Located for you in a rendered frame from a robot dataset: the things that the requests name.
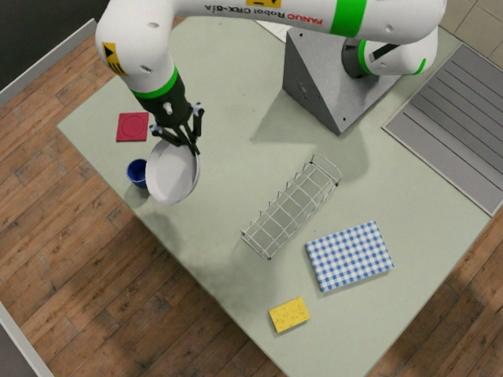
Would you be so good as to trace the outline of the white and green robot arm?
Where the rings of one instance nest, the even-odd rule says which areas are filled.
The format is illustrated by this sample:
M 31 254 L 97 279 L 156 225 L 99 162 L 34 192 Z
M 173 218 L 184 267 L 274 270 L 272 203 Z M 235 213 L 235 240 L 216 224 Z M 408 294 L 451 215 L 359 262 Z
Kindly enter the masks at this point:
M 185 98 L 169 48 L 176 17 L 255 20 L 345 37 L 343 68 L 364 79 L 370 73 L 427 71 L 446 5 L 447 0 L 111 0 L 96 46 L 146 112 L 172 115 Z

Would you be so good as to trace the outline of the white ribbed draining mat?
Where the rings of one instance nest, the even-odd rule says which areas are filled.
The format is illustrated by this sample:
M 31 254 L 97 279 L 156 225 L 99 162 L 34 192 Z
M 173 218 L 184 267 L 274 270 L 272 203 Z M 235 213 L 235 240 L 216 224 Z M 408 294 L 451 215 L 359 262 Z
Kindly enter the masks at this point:
M 262 27 L 264 27 L 266 30 L 268 30 L 271 34 L 279 38 L 283 43 L 285 43 L 286 30 L 288 30 L 290 27 L 260 21 L 256 22 L 260 24 Z

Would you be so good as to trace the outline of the yellow sponge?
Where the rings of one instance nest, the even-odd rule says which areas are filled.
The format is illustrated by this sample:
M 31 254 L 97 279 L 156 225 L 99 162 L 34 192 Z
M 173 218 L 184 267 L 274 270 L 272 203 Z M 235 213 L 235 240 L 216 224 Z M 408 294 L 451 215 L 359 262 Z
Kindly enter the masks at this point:
M 269 312 L 278 333 L 310 319 L 310 315 L 301 297 L 271 309 Z

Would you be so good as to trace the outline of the blue mug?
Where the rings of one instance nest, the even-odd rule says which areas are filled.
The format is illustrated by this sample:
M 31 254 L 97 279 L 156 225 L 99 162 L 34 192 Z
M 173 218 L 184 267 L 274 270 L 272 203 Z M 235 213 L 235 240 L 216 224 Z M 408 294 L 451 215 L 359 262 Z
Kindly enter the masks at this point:
M 145 183 L 146 159 L 134 159 L 127 166 L 127 177 L 143 190 L 148 190 Z

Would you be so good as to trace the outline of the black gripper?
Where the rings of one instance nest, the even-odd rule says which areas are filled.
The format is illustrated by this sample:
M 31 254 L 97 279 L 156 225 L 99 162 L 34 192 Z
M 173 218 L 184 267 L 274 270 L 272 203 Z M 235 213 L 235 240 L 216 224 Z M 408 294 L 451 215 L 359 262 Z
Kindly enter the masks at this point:
M 189 110 L 189 111 L 188 111 Z M 187 114 L 188 112 L 188 114 Z M 195 152 L 198 156 L 200 156 L 200 152 L 196 146 L 198 142 L 197 138 L 201 138 L 202 133 L 202 118 L 204 116 L 204 109 L 201 103 L 196 104 L 196 106 L 192 106 L 187 102 L 186 98 L 182 102 L 182 104 L 173 111 L 172 115 L 153 115 L 155 118 L 156 124 L 154 126 L 150 126 L 149 129 L 153 137 L 160 138 L 170 145 L 175 146 L 176 148 L 189 148 L 194 158 L 196 158 Z M 193 116 L 193 132 L 189 128 L 189 120 Z M 179 123 L 180 122 L 180 123 Z M 178 123 L 178 124 L 176 124 Z M 162 125 L 163 124 L 163 125 Z M 175 125 L 174 125 L 175 124 Z M 172 125 L 172 126 L 165 126 Z M 182 132 L 179 127 L 183 126 L 187 137 Z M 160 129 L 162 128 L 162 129 Z M 195 128 L 195 129 L 194 129 Z M 166 130 L 173 130 L 174 133 L 178 136 L 174 136 Z M 175 140 L 175 139 L 176 140 Z M 180 140 L 179 140 L 180 139 Z M 189 141 L 189 140 L 190 141 Z M 195 152 L 194 152 L 194 150 Z

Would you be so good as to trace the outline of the cream tiled wall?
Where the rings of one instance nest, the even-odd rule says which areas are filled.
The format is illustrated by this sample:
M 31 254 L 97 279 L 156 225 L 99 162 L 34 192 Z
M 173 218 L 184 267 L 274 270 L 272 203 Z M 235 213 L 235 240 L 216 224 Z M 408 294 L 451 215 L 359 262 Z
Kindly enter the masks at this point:
M 447 0 L 440 26 L 503 69 L 503 0 Z

